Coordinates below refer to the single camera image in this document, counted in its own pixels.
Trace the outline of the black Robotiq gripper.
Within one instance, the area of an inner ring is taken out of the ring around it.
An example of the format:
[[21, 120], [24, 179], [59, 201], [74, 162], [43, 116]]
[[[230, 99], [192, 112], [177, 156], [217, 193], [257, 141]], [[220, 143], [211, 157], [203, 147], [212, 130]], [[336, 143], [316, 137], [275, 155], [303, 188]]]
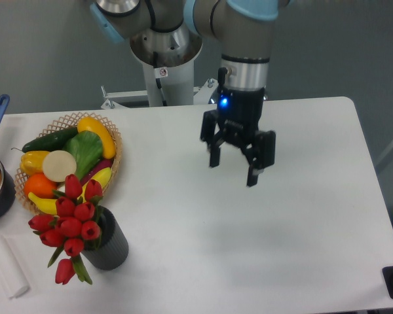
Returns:
[[247, 187], [255, 186], [263, 170], [275, 163], [276, 133], [260, 131], [265, 89], [248, 91], [220, 88], [217, 109], [203, 114], [200, 140], [207, 144], [210, 167], [220, 161], [220, 146], [226, 142], [239, 147], [249, 168]]

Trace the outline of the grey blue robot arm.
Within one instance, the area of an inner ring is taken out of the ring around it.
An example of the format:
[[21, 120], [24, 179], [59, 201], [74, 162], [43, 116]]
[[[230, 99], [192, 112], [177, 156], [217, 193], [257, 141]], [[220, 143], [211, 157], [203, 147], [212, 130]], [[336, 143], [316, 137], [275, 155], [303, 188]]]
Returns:
[[245, 155], [248, 186], [273, 165], [276, 135], [261, 131], [275, 21], [286, 1], [93, 1], [97, 24], [115, 43], [128, 41], [141, 63], [150, 106], [194, 102], [194, 61], [202, 40], [221, 45], [217, 107], [204, 113], [200, 138], [210, 166], [228, 143]]

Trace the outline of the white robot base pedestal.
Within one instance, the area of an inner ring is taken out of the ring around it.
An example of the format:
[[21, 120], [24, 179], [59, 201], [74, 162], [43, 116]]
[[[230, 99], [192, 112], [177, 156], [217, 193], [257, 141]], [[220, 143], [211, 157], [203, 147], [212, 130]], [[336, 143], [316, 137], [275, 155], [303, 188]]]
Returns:
[[151, 107], [194, 103], [194, 62], [202, 39], [185, 24], [171, 32], [146, 29], [130, 39], [134, 57], [141, 63]]

